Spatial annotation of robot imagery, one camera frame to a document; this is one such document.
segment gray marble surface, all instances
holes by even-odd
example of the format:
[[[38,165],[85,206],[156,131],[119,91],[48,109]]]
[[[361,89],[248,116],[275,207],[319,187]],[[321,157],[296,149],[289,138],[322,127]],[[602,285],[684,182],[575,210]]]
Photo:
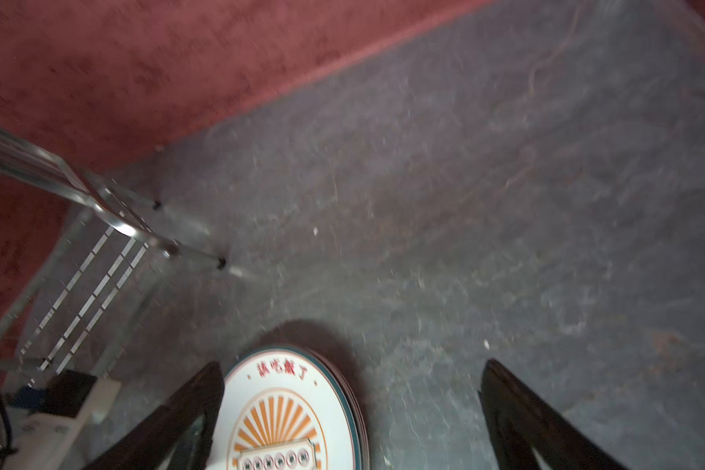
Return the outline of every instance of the gray marble surface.
[[[705,468],[705,64],[647,3],[502,0],[116,176],[245,276],[169,265],[68,467],[294,342],[376,470],[495,468],[491,356],[624,465]]]

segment stack of plates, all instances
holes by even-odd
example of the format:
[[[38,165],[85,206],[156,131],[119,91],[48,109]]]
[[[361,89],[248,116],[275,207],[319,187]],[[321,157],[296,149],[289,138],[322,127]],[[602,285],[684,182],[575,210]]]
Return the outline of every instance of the stack of plates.
[[[207,468],[368,470],[353,391],[314,352],[282,346],[251,353],[225,378]]]

